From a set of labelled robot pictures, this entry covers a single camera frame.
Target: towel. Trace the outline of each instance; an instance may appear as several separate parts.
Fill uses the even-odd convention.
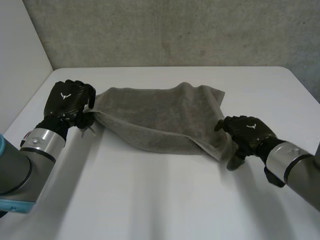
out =
[[[112,87],[97,95],[94,118],[129,144],[163,154],[209,154],[228,161],[235,152],[229,134],[214,131],[224,119],[225,93],[183,82],[171,89]]]

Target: concrete wall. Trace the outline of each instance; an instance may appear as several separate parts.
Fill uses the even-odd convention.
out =
[[[52,71],[22,0],[1,0],[0,133],[7,130]]]
[[[24,4],[54,69],[282,66],[320,101],[319,0]]]

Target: table surface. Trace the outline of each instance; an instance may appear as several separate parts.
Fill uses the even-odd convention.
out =
[[[97,94],[110,87],[208,85],[225,91],[225,116],[258,117],[312,154],[320,141],[319,103],[282,67],[65,68],[48,77],[5,133],[16,147],[43,119],[55,82],[66,79],[91,84]],[[95,130],[82,139],[69,130],[32,211],[0,219],[2,240],[320,238],[320,213],[287,186],[269,184],[256,157],[228,172],[207,155],[145,152]]]

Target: robotic hand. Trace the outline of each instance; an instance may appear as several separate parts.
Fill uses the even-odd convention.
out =
[[[94,123],[86,107],[95,104],[96,90],[81,81],[57,82],[46,102],[44,120],[27,134],[18,151],[0,135],[0,217],[28,213],[36,203],[63,147],[68,129],[85,131]]]
[[[271,184],[280,188],[287,184],[320,211],[320,161],[317,157],[278,139],[256,117],[227,116],[214,130],[229,133],[238,145],[235,157],[227,164],[228,170],[236,170],[247,156],[257,156],[264,162],[264,173]]]

